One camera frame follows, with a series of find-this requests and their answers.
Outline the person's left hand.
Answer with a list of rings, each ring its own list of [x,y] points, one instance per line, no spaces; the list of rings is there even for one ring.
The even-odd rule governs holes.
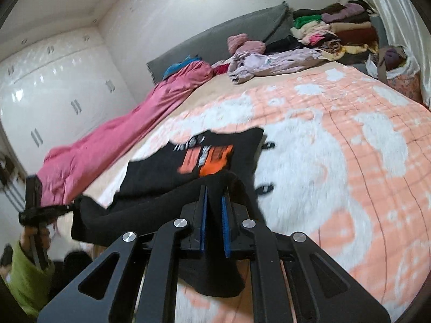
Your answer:
[[[46,226],[41,228],[25,226],[20,235],[20,247],[29,258],[33,257],[32,243],[41,245],[47,251],[51,244],[49,229]]]

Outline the green sleeve forearm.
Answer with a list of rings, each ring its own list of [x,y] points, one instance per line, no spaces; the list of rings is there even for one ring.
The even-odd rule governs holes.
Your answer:
[[[49,259],[42,271],[26,256],[19,241],[12,249],[12,267],[6,285],[27,316],[35,321],[50,301],[55,265]]]

